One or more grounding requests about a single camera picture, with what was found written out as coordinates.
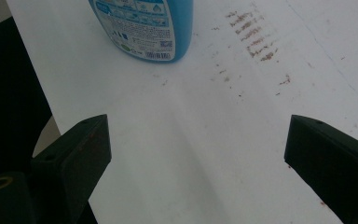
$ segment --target white table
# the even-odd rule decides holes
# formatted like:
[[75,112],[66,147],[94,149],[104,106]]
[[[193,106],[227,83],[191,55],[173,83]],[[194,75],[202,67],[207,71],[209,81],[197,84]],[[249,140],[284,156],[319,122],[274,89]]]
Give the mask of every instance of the white table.
[[7,1],[61,133],[108,115],[99,223],[340,223],[283,152],[292,114],[358,139],[358,1],[195,1],[163,65],[117,49],[87,0]]

